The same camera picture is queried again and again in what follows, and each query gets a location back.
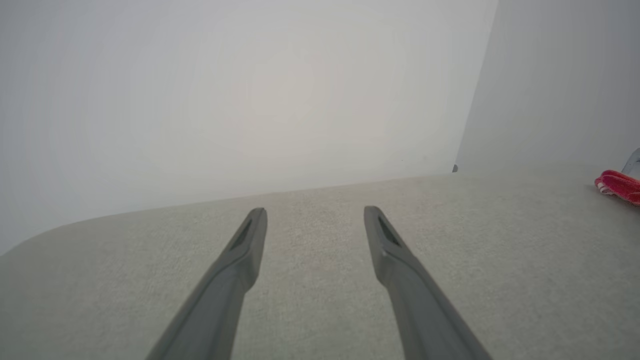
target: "small black hole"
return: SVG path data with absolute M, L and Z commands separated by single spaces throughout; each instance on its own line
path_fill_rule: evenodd
M 391 233 L 391 230 L 389 230 L 389 228 L 385 225 L 385 222 L 382 221 L 382 218 L 378 218 L 378 221 L 380 222 L 380 227 L 382 227 L 382 232 L 385 234 L 385 237 L 387 238 L 388 241 L 391 241 L 392 243 L 396 244 L 399 247 L 400 243 L 396 240 L 396 237 Z
M 246 234 L 249 232 L 249 227 L 251 226 L 251 221 L 253 221 L 253 220 L 249 220 L 249 222 L 246 223 L 246 226 L 244 227 L 244 229 L 242 229 L 242 232 L 240 233 L 238 238 L 235 240 L 233 246 L 231 246 L 231 250 L 233 250 L 236 247 L 240 246 L 240 244 L 242 244 L 244 242 L 244 239 L 246 238 Z

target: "pink and white cloth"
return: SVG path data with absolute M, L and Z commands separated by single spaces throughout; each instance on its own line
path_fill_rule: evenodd
M 633 205 L 640 206 L 640 180 L 607 170 L 596 179 L 595 185 L 605 195 L 615 195 L 625 199 Z

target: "red towel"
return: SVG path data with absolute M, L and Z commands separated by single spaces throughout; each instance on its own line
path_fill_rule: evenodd
M 596 179 L 595 184 L 605 195 L 616 195 L 633 205 L 640 206 L 640 180 L 621 172 L 607 170 Z

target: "gray wall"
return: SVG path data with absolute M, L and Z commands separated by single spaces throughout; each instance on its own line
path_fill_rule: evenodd
M 621 170 L 640 147 L 640 1 L 501 0 L 460 171 L 578 161 Z
M 0 254 L 63 224 L 450 172 L 497 0 L 3 0 Z

